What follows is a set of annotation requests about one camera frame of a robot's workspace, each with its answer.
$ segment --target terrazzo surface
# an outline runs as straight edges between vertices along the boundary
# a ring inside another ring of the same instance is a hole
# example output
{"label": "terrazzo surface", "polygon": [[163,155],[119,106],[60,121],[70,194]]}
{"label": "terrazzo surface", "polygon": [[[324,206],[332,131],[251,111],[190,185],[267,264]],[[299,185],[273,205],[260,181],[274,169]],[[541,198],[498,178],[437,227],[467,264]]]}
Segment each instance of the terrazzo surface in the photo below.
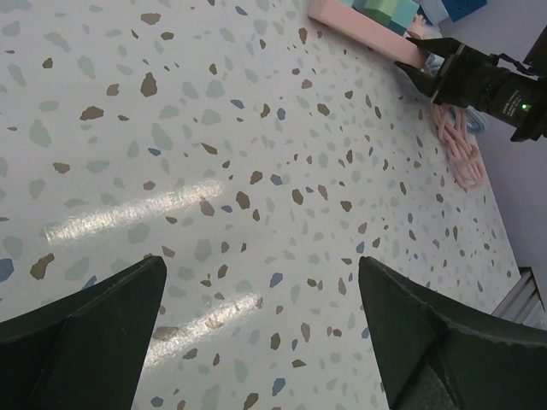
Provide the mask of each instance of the terrazzo surface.
{"label": "terrazzo surface", "polygon": [[308,6],[0,2],[0,320],[162,255],[132,410],[386,409],[359,256],[485,312],[519,276],[426,102]]}

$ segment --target blue speckle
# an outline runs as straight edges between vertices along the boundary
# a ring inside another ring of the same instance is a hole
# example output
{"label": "blue speckle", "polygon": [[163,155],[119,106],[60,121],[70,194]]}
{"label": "blue speckle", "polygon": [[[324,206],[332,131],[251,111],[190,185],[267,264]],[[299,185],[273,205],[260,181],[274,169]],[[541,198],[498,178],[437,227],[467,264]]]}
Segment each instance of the blue speckle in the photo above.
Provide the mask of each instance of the blue speckle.
{"label": "blue speckle", "polygon": [[159,149],[155,149],[155,148],[148,148],[148,152],[150,152],[153,156],[158,156],[162,154],[162,152]]}
{"label": "blue speckle", "polygon": [[161,407],[163,406],[163,399],[156,396],[152,400],[150,400],[150,403],[152,403],[152,407]]}
{"label": "blue speckle", "polygon": [[276,284],[283,280],[283,273],[276,272],[270,279],[270,288],[273,288]]}
{"label": "blue speckle", "polygon": [[97,282],[97,276],[93,275],[93,276],[90,277],[90,279],[87,282],[85,282],[85,285],[82,288],[82,290],[87,289],[90,286],[93,286],[95,284],[95,282]]}
{"label": "blue speckle", "polygon": [[236,11],[239,15],[248,15],[247,12],[243,9],[241,9],[239,6],[236,6]]}
{"label": "blue speckle", "polygon": [[230,100],[230,103],[238,107],[239,109],[243,109],[245,106],[240,100]]}
{"label": "blue speckle", "polygon": [[276,378],[273,382],[272,395],[277,395],[285,387],[284,378]]}
{"label": "blue speckle", "polygon": [[0,282],[8,280],[14,272],[14,262],[11,259],[0,259]]}
{"label": "blue speckle", "polygon": [[277,118],[279,118],[279,120],[284,120],[285,119],[285,110],[280,108],[277,110]]}
{"label": "blue speckle", "polygon": [[279,175],[275,175],[275,174],[272,174],[272,178],[270,178],[270,181],[272,181],[272,183],[274,185],[282,185],[283,184],[283,181],[281,180],[281,177]]}

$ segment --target pink block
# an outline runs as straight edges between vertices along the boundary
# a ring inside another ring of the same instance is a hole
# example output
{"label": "pink block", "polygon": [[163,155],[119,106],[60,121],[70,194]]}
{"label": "pink block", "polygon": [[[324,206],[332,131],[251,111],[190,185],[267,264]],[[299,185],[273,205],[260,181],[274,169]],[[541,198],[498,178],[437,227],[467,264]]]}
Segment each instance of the pink block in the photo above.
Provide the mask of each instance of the pink block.
{"label": "pink block", "polygon": [[427,53],[339,0],[312,0],[308,16],[398,62],[423,68]]}

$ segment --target light blue rope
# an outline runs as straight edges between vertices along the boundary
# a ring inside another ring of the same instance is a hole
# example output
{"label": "light blue rope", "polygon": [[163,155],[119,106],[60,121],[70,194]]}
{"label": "light blue rope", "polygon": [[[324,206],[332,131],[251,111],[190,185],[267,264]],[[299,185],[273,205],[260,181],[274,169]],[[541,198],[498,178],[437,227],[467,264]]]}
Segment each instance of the light blue rope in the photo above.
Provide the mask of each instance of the light blue rope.
{"label": "light blue rope", "polygon": [[[442,57],[434,55],[429,56],[426,64],[429,67],[429,71],[432,75],[437,74],[437,71],[443,65],[443,61],[444,60]],[[480,111],[477,111],[473,107],[468,107],[466,109],[466,114],[468,117],[468,132],[470,134],[479,135],[488,130],[488,127],[490,126],[490,124],[488,123],[488,119]],[[454,107],[450,108],[450,115],[452,117],[452,120],[456,120],[456,111]]]}

